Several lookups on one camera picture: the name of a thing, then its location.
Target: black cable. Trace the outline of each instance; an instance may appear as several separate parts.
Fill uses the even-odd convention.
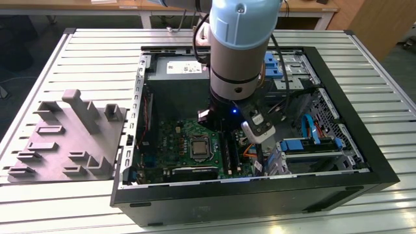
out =
[[[257,154],[257,162],[261,165],[259,166],[261,170],[258,170],[257,167],[254,166],[255,168],[254,176],[258,177],[263,175],[263,155],[262,155],[261,144],[255,144],[255,154]]]
[[[182,28],[182,21],[183,21],[185,18],[186,18],[186,10],[182,11],[179,27],[177,28],[177,30],[171,30],[171,32],[177,33],[181,30],[181,28]]]
[[[190,29],[191,29],[191,27],[193,27],[193,20],[194,20],[194,16],[195,16],[195,11],[193,12],[193,15],[191,15]]]
[[[279,65],[281,65],[281,71],[282,71],[283,77],[285,77],[285,108],[283,108],[283,112],[282,112],[282,114],[285,115],[286,114],[286,107],[289,104],[289,97],[290,97],[289,83],[287,83],[287,77],[286,77],[286,67],[285,67],[283,56],[281,54],[281,50],[279,50],[278,43],[275,41],[273,33],[271,33],[270,37],[271,37],[271,41],[274,43],[275,52],[278,54],[278,60],[279,60]]]
[[[287,6],[286,0],[283,0],[283,1],[285,1],[285,17],[289,17],[290,8],[289,8],[289,6]]]
[[[193,48],[193,55],[194,55],[194,58],[197,60],[198,63],[203,63],[203,59],[199,58],[198,54],[197,54],[197,50],[195,50],[195,35],[197,35],[197,32],[199,31],[201,29],[201,26],[203,24],[203,22],[206,21],[209,17],[209,13],[203,16],[202,20],[199,21],[199,23],[197,24],[195,26],[195,29],[194,29],[194,32],[193,32],[193,37],[191,37],[191,48]]]
[[[162,18],[161,18],[161,17],[163,17],[165,19],[171,19],[174,16],[170,16],[170,17],[157,16],[157,17],[158,17],[158,19],[161,19],[161,20],[162,20]]]
[[[306,88],[303,90],[297,90],[294,91],[293,93],[290,93],[290,100],[289,102],[293,101],[294,98],[299,97],[301,95],[305,95],[305,94],[311,94],[315,90],[318,89],[318,87],[310,87],[310,88]],[[278,111],[279,109],[277,108],[281,108],[281,104],[285,102],[286,100],[281,100],[275,105],[271,106],[271,108],[269,109],[267,113],[271,113],[273,111]]]

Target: wooden table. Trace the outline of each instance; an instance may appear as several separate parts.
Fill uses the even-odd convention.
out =
[[[289,17],[318,18],[314,30],[325,30],[337,5],[314,0],[287,0]],[[179,8],[163,7],[145,0],[118,0],[110,4],[90,4],[90,0],[0,0],[0,15],[135,15],[142,28],[151,28],[150,16],[182,15]],[[282,4],[279,16],[285,16]]]

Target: floor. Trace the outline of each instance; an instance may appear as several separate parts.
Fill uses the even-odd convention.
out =
[[[19,72],[9,72],[0,67],[0,84],[10,94],[7,100],[0,99],[0,140],[30,91],[35,77],[43,68],[63,29],[79,27],[79,25],[82,28],[141,28],[139,18],[134,16],[58,16],[54,25],[47,24],[43,16],[30,16],[30,20],[38,34],[38,38],[25,44],[33,56],[33,65]],[[190,28],[190,22],[191,17],[186,17],[182,28]],[[171,19],[151,17],[151,24],[154,28],[165,28],[166,26],[177,28],[179,17]],[[416,82],[411,77],[416,74],[416,49],[411,48],[405,51],[401,46],[395,46],[381,64],[410,99],[416,101]],[[1,83],[15,77],[25,78]]]

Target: metal slat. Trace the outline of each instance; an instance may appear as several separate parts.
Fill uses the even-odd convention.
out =
[[[379,150],[383,154],[414,152],[416,145],[385,146],[379,147]]]
[[[83,215],[119,214],[119,209],[111,208],[107,204],[107,196],[3,203],[0,204],[0,210],[6,215],[0,216],[0,223]],[[23,212],[23,210],[35,211],[35,214]]]
[[[374,135],[371,138],[379,147],[416,144],[416,134]]]
[[[137,64],[139,56],[135,57],[106,57],[106,58],[59,58],[57,65],[90,65],[90,64]]]
[[[363,56],[347,56],[347,55],[338,55],[338,56],[321,56],[325,62],[355,62],[362,63],[367,62],[366,58]]]
[[[407,190],[402,191],[399,193],[399,196],[397,196],[395,192],[385,192],[385,193],[371,193],[365,194],[351,201],[346,202],[345,205],[359,205],[359,204],[367,204],[367,203],[375,203],[375,202],[391,202],[391,201],[405,201],[405,200],[413,200],[416,197],[416,190]]]
[[[70,217],[45,221],[31,221],[26,222],[23,225],[2,224],[0,225],[0,233],[54,233],[53,231],[59,233],[65,230],[75,230],[78,233],[82,233],[83,229],[90,230],[90,228],[94,227],[106,228],[111,226],[118,228],[113,230],[113,233],[135,233],[142,231],[142,228],[134,225],[135,230],[123,232],[123,225],[133,225],[133,222],[126,215],[109,214],[90,217]]]
[[[135,57],[139,56],[139,50],[115,50],[110,53],[107,51],[101,50],[78,50],[71,51],[66,50],[61,53],[61,58],[86,58],[86,57]]]
[[[393,90],[387,85],[353,85],[341,86],[345,94],[359,93],[391,93]]]
[[[21,186],[3,186],[0,188],[0,201],[22,202],[51,200],[75,197],[109,196],[113,181],[87,181],[51,184],[27,184]]]
[[[299,32],[277,32],[273,33],[275,38],[347,38],[341,33],[299,33]],[[171,33],[166,31],[130,31],[130,32],[81,32],[73,34],[74,38],[139,38],[139,37],[170,37]],[[183,30],[174,33],[175,37],[191,37],[191,31]]]
[[[385,84],[381,77],[335,77],[337,83],[342,85],[362,85],[362,84]]]
[[[133,37],[133,38],[71,38],[70,44],[105,44],[105,43],[191,43],[191,37]],[[279,43],[314,43],[314,44],[351,44],[349,38],[278,38]]]
[[[416,132],[416,123],[374,123],[365,125],[369,133],[390,134],[390,133],[413,133]]]
[[[66,50],[139,50],[142,46],[189,46],[189,43],[69,44]],[[354,49],[351,44],[278,43],[279,46],[313,46],[317,49]]]
[[[87,73],[87,74],[50,74],[49,82],[75,82],[78,85],[86,81],[111,81],[111,80],[135,80],[135,71],[131,72],[113,72],[113,73]]]
[[[39,100],[61,100],[63,91],[53,91],[38,94]],[[130,100],[131,90],[102,90],[102,91],[83,91],[79,98],[86,100]]]
[[[382,191],[399,191],[407,189],[416,189],[416,174],[398,175],[399,182],[385,188]]]
[[[346,56],[346,55],[358,55],[361,56],[361,52],[355,49],[351,50],[330,50],[330,49],[319,49],[317,50],[321,56],[326,55],[338,55],[338,56]]]
[[[357,113],[373,112],[407,112],[409,107],[402,102],[385,102],[385,103],[351,103],[353,109]]]
[[[395,154],[383,154],[386,159],[406,159],[406,158],[416,158],[416,150],[414,152],[407,153],[395,153]]]
[[[90,90],[131,90],[130,80],[95,81],[82,83],[79,86],[75,82],[54,82],[45,84],[47,91],[65,91],[65,89],[78,89],[81,91]]]
[[[337,70],[330,69],[331,75],[338,77],[377,77],[379,76],[378,72],[373,69],[369,70]]]
[[[53,73],[103,73],[103,72],[134,72],[137,64],[122,65],[65,65],[57,66]]]
[[[350,103],[399,102],[395,94],[346,94]]]
[[[362,123],[382,123],[382,122],[409,122],[416,121],[414,116],[390,116],[390,117],[367,117],[361,118]]]
[[[397,174],[416,172],[416,158],[390,160],[389,165]]]

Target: computer chassis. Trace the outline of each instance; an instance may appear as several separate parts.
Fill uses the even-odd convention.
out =
[[[134,160],[139,154],[135,142],[139,139],[137,129],[142,127],[138,119],[145,107],[142,90],[146,85],[151,54],[190,56],[190,51],[191,48],[187,46],[142,48],[131,107],[126,116],[129,130],[125,142],[119,142],[122,153],[117,159],[110,196],[110,206],[119,208],[137,225],[187,224],[326,211],[363,193],[379,191],[398,182],[315,48],[282,47],[282,52],[294,51],[302,55],[299,62],[309,70],[310,80],[319,85],[314,95],[302,98],[302,107],[295,108],[297,116],[318,115],[315,121],[322,129],[326,129],[327,135],[342,140],[342,146],[347,146],[353,153],[347,157],[346,164],[345,161],[339,162],[345,164],[345,168],[317,173],[277,175],[274,170],[273,175],[265,173],[258,177],[218,176],[217,179],[201,181],[131,183],[131,173],[135,176],[138,173],[134,164],[141,165]],[[207,54],[209,48],[199,48],[198,51]],[[299,121],[297,119],[291,122],[297,139],[301,139],[301,134],[295,135],[295,131],[301,130],[293,123],[298,126]],[[283,155],[281,141],[275,142],[269,159],[273,155],[274,157]]]

